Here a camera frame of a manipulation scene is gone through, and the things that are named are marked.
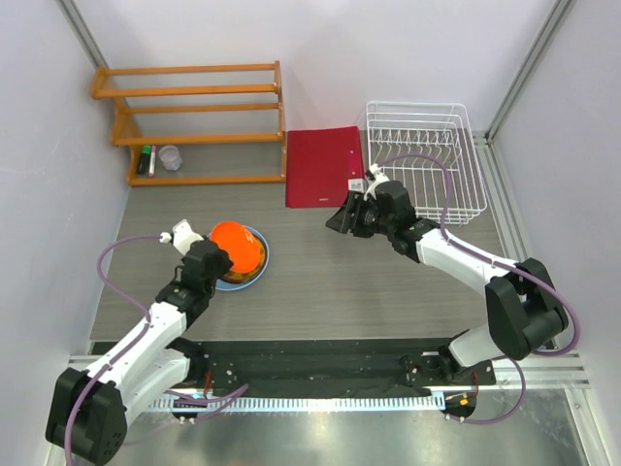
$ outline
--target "white wire dish rack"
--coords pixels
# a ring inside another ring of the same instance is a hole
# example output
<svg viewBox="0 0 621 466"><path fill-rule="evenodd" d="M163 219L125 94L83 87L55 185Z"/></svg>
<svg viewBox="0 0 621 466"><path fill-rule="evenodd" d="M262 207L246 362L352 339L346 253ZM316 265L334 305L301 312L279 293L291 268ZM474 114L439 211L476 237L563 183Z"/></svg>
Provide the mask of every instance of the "white wire dish rack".
<svg viewBox="0 0 621 466"><path fill-rule="evenodd" d="M461 104L367 104L369 165L393 157L425 154L439 159L452 180L446 222L466 224L487 208L473 133ZM391 180L404 184L420 216L440 220L446 187L440 167L424 158L406 158L383 167Z"/></svg>

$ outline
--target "blue plate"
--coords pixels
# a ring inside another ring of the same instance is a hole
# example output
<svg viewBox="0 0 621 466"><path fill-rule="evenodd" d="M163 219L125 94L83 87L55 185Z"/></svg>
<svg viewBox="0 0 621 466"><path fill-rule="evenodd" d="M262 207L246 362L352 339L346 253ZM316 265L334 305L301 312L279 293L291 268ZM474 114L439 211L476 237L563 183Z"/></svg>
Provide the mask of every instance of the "blue plate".
<svg viewBox="0 0 621 466"><path fill-rule="evenodd" d="M261 233L256 231L251 226L246 226L246 225L244 225L244 226L248 230L250 230L252 232L252 234L254 234L257 238L259 238L263 242L263 244L265 245L265 254L266 254L265 265L261 269L261 272L259 272L259 275L254 277L249 282L244 282L244 283L228 283L228 282L225 282L224 280L218 280L215 283L215 289L217 289L218 291L237 291L238 289L244 289L247 286L250 286L254 282L256 282L257 280L259 280L261 278L261 276L263 275L263 272L265 272L265 269L268 268L268 263L270 262L270 247L268 246L267 240L263 237L263 235Z"/></svg>

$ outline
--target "white wall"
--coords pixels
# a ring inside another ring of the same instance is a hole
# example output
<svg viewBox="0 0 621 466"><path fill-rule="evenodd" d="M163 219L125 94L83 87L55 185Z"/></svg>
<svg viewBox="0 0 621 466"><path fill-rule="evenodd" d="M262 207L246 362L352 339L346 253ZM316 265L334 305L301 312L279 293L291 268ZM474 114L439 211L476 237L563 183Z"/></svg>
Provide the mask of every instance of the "white wall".
<svg viewBox="0 0 621 466"><path fill-rule="evenodd" d="M111 67L279 59L288 129L392 100L460 102L485 130L554 0L76 3Z"/></svg>
<svg viewBox="0 0 621 466"><path fill-rule="evenodd" d="M575 3L499 146L533 255L580 315L579 351L618 439L621 4Z"/></svg>
<svg viewBox="0 0 621 466"><path fill-rule="evenodd" d="M98 251L127 198L126 153L87 95L93 67L55 2L0 15L0 463L43 464L55 379L84 350Z"/></svg>

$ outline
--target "white tag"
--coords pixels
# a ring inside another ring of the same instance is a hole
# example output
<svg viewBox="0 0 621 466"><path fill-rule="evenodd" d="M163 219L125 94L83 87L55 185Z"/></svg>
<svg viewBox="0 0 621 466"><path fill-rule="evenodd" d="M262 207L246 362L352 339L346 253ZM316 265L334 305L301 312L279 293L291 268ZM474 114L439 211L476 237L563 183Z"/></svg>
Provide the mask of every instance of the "white tag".
<svg viewBox="0 0 621 466"><path fill-rule="evenodd" d="M365 192L365 182L361 178L352 178L349 180L349 190Z"/></svg>

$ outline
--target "wooden shelf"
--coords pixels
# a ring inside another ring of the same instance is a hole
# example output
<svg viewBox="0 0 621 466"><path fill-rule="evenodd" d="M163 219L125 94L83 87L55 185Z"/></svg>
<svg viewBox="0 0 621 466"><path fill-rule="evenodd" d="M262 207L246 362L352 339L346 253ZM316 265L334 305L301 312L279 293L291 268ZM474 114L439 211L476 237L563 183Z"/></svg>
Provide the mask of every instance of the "wooden shelf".
<svg viewBox="0 0 621 466"><path fill-rule="evenodd" d="M118 88L114 85L115 76L167 75L181 73L223 73L274 71L272 83L225 84L225 85L191 85L174 87L134 87ZM126 97L154 97L174 95L221 95L244 93L274 93L277 100L268 103L239 103L211 105L172 105L130 108L125 103ZM128 146L132 161L127 174L127 182L132 186L174 185L174 184L218 184L218 183L282 183L286 172L286 137L284 126L284 107L280 64L259 63L248 65L208 65L178 66L163 68L98 68L90 84L90 94L94 99L112 99L116 109L111 142L115 146ZM134 119L139 114L173 114L196 112L252 112L261 110L278 110L278 132L247 134L206 134L206 135L171 135L144 136ZM268 143L280 142L280 173L264 176L239 177L192 177L192 178L138 178L136 168L140 152L144 145L185 145L185 144L231 144L231 143Z"/></svg>

